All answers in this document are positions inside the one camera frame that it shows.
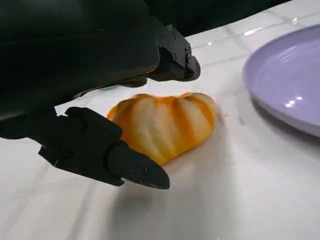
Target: table surface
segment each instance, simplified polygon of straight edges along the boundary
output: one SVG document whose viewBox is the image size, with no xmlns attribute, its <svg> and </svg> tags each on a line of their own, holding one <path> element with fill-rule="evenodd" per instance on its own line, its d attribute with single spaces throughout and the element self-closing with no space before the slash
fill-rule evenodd
<svg viewBox="0 0 320 240">
<path fill-rule="evenodd" d="M 293 0 L 188 37 L 202 66 L 196 81 L 149 80 L 57 108 L 105 116 L 137 93 L 213 96 L 221 111 L 214 133 L 165 168 L 170 190 L 113 187 L 51 167 L 28 139 L 1 139 L 0 239 L 320 239 L 320 140 L 258 113 L 241 77 L 259 46 L 318 23 L 320 0 Z"/>
</svg>

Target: robotic arm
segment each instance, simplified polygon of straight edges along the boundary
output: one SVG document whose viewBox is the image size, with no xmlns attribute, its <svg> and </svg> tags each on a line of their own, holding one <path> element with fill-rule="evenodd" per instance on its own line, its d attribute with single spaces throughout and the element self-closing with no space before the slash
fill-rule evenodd
<svg viewBox="0 0 320 240">
<path fill-rule="evenodd" d="M 142 0 L 5 0 L 0 3 L 0 137 L 30 138 L 54 167 L 120 186 L 168 189 L 166 172 L 88 108 L 54 107 L 91 90 L 192 81 L 200 65 L 185 38 Z"/>
</svg>

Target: toy bread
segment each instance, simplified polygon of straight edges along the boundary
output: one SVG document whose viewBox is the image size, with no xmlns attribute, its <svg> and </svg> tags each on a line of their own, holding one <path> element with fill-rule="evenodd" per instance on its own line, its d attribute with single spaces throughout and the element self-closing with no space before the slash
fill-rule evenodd
<svg viewBox="0 0 320 240">
<path fill-rule="evenodd" d="M 211 134 L 217 110 L 213 98 L 203 93 L 137 94 L 119 102 L 107 118 L 122 128 L 122 140 L 132 149 L 163 166 Z"/>
</svg>

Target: lavender plate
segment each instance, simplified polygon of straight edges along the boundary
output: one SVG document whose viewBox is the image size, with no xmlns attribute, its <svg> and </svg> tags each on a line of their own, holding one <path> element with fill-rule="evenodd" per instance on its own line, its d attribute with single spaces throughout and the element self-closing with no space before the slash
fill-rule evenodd
<svg viewBox="0 0 320 240">
<path fill-rule="evenodd" d="M 320 25 L 281 36 L 255 51 L 243 78 L 270 114 L 320 137 Z"/>
</svg>

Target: white table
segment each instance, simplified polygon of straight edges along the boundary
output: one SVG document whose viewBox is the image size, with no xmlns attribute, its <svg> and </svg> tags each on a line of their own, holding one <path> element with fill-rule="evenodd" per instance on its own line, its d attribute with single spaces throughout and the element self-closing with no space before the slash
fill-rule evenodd
<svg viewBox="0 0 320 240">
<path fill-rule="evenodd" d="M 261 117 L 241 77 L 257 47 L 316 23 L 320 0 L 287 2 L 188 37 L 202 66 L 197 81 L 150 80 L 58 107 L 106 115 L 136 93 L 215 97 L 221 114 L 214 133 L 166 167 L 170 190 L 113 187 L 51 167 L 30 140 L 0 140 L 0 239 L 320 239 L 320 143 Z"/>
</svg>

